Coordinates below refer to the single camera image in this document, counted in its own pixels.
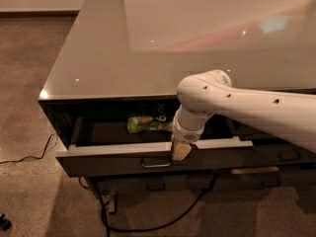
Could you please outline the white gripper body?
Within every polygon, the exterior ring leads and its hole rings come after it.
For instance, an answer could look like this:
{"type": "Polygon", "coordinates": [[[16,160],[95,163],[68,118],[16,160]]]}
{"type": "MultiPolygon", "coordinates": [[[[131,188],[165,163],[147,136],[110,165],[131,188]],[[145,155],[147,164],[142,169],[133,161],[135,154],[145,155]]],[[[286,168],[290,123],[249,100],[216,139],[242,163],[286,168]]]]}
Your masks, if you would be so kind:
{"type": "Polygon", "coordinates": [[[197,116],[176,113],[172,123],[173,140],[188,144],[197,142],[203,133],[203,120],[197,116]]]}

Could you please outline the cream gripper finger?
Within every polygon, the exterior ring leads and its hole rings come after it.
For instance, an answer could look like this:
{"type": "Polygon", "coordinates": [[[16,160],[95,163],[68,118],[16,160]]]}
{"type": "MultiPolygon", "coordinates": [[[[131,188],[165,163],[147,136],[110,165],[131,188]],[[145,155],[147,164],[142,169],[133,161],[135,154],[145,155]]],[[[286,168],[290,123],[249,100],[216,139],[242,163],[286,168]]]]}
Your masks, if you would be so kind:
{"type": "Polygon", "coordinates": [[[188,143],[174,141],[172,143],[172,159],[175,161],[182,161],[190,154],[191,150],[192,147],[188,143]]]}

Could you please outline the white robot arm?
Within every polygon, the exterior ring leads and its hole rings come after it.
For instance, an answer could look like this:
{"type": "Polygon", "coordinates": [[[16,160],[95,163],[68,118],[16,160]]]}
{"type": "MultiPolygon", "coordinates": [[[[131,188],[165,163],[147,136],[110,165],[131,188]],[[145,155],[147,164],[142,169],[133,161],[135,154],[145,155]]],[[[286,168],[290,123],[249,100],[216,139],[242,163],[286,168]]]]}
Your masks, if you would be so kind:
{"type": "Polygon", "coordinates": [[[180,107],[173,118],[174,160],[191,152],[207,121],[224,116],[316,152],[316,96],[238,89],[221,70],[184,78],[178,85],[180,107]]]}

